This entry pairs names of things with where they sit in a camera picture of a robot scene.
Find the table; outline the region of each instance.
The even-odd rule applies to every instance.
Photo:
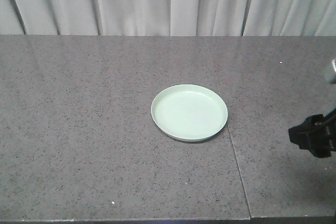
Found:
[[[314,158],[287,130],[335,107],[321,75],[335,43],[0,36],[0,220],[331,223],[335,155]],[[209,141],[151,119],[155,95],[183,83],[228,106]]]

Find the curtain fold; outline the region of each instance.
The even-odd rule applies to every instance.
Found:
[[[336,0],[0,0],[0,34],[336,35]]]

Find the curtain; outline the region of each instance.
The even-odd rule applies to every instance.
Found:
[[[336,0],[0,0],[0,34],[336,35]]]

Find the plate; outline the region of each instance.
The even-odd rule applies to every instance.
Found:
[[[161,91],[151,113],[168,136],[186,142],[208,139],[227,121],[227,107],[218,94],[205,87],[181,84]]]

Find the speckled stone surface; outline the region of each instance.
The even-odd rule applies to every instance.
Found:
[[[228,128],[189,144],[150,115],[174,84],[217,91],[208,43],[0,36],[0,219],[247,219]]]
[[[335,153],[313,157],[289,142],[288,128],[335,108],[336,85],[322,71],[336,56],[336,37],[213,38],[208,45],[251,216],[334,216]]]

